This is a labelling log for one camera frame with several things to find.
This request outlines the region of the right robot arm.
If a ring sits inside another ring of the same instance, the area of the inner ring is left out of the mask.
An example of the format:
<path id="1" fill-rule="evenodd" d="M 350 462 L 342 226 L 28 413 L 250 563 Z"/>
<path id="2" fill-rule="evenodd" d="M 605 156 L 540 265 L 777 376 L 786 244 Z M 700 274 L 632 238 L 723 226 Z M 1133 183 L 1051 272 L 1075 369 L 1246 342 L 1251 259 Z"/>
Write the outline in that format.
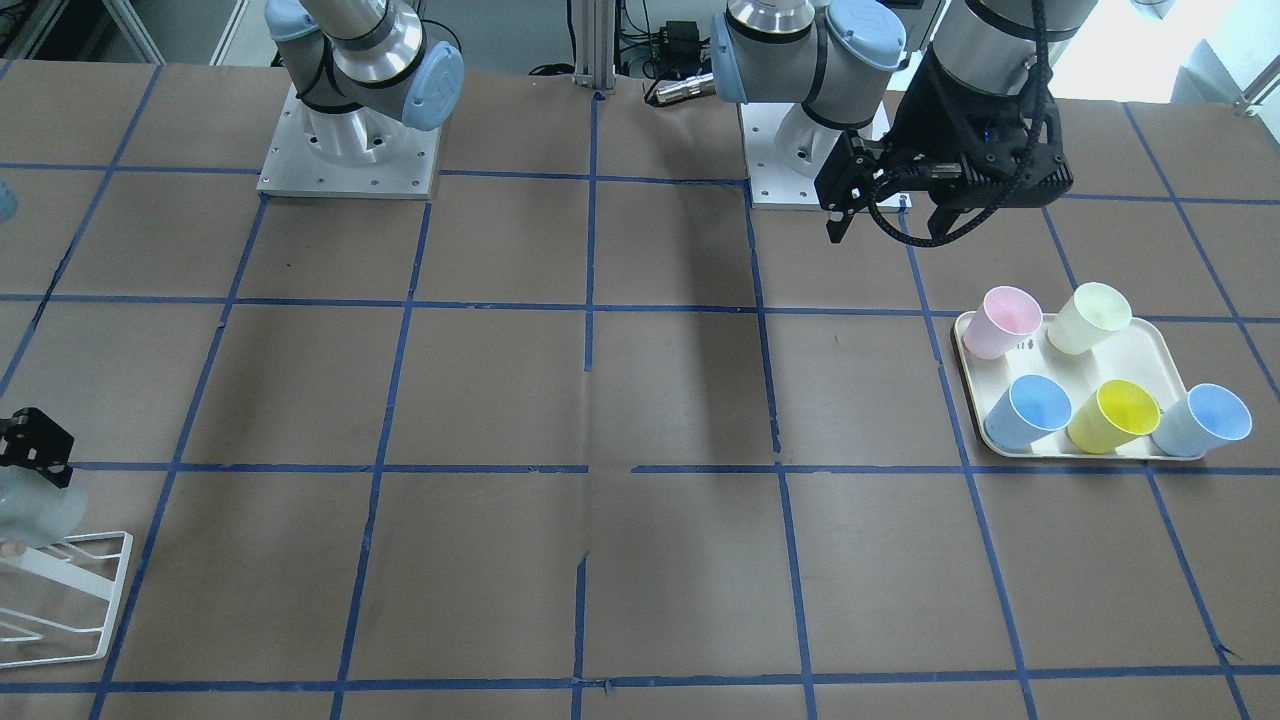
<path id="1" fill-rule="evenodd" d="M 401 167 L 408 181 L 434 172 L 438 132 L 465 85 L 461 50 L 434 38 L 406 1 L 270 1 L 265 22 L 291 73 L 297 108 L 276 127 L 312 147 L 269 152 L 269 193 L 319 197 L 330 176 Z M 278 184 L 280 170 L 315 170 L 310 184 Z"/>

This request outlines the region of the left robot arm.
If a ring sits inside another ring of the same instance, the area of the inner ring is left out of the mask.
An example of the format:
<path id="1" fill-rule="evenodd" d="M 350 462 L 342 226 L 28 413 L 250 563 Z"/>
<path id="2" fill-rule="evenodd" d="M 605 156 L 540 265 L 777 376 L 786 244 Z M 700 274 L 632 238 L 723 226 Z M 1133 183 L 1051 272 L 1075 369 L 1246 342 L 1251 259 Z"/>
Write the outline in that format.
<path id="1" fill-rule="evenodd" d="M 714 19 L 710 63 L 724 101 L 792 104 L 832 136 L 814 179 L 832 243 L 865 211 L 897 242 L 934 249 L 1074 186 L 1050 81 L 1093 10 L 951 1 L 878 140 L 861 132 L 908 47 L 883 3 L 730 1 Z"/>

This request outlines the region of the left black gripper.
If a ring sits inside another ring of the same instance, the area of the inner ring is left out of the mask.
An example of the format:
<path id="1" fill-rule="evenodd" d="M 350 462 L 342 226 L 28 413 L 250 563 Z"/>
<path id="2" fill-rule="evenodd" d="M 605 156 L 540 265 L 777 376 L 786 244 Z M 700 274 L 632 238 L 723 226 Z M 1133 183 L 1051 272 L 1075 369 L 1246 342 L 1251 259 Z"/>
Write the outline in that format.
<path id="1" fill-rule="evenodd" d="M 1043 86 L 1052 72 L 1029 60 L 1029 77 L 1011 95 L 992 95 L 954 78 L 928 50 L 884 154 L 881 141 L 842 132 L 820 167 L 814 186 L 829 242 L 842 242 L 855 214 L 872 214 L 876 200 L 902 191 L 927 191 L 934 204 L 928 232 L 948 236 L 966 211 L 1044 208 L 1071 190 L 1059 106 Z"/>

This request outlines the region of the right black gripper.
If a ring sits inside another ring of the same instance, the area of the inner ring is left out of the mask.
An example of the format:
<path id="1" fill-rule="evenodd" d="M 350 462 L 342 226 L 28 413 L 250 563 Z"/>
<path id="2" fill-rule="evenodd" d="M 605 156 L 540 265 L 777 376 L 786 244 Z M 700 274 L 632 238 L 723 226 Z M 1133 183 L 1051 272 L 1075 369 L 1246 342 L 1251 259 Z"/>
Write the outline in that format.
<path id="1" fill-rule="evenodd" d="M 1 466 L 33 471 L 55 488 L 70 486 L 74 443 L 73 434 L 37 407 L 1 419 Z"/>

